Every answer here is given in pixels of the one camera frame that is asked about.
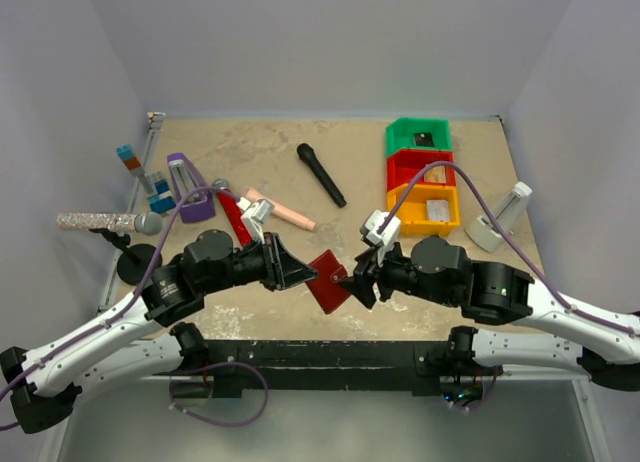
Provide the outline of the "red leather card holder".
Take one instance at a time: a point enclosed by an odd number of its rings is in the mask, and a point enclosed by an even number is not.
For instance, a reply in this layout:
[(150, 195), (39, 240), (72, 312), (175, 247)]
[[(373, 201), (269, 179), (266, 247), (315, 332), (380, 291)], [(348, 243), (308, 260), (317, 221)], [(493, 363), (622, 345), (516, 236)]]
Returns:
[(308, 290), (325, 315), (335, 312), (351, 294), (340, 282), (348, 276), (346, 268), (331, 250), (324, 251), (310, 262), (317, 272), (315, 279), (306, 283)]

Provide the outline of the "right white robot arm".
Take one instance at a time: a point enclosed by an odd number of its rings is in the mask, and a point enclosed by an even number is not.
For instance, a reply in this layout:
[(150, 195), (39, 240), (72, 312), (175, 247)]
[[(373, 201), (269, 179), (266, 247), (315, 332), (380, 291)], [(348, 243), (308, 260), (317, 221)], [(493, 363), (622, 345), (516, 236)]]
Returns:
[(555, 295), (512, 266), (474, 261), (464, 248), (430, 236), (410, 255), (395, 244), (384, 256), (369, 248), (340, 286), (372, 308), (401, 292), (457, 308), (472, 327), (451, 330), (440, 367), (458, 374), (505, 365), (584, 374), (598, 386), (639, 388), (639, 317)]

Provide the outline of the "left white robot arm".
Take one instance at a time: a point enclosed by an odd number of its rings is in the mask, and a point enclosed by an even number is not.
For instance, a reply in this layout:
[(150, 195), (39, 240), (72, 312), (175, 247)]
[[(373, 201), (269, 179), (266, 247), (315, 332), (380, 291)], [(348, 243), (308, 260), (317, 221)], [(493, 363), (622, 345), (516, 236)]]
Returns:
[(80, 328), (38, 349), (2, 352), (7, 386), (1, 393), (15, 417), (7, 427), (45, 431), (69, 417), (81, 397), (127, 378), (195, 374), (206, 366), (209, 349), (185, 319), (203, 309), (207, 295), (253, 282), (282, 291), (317, 275), (276, 233), (236, 248), (227, 233), (205, 231), (155, 269), (143, 289)]

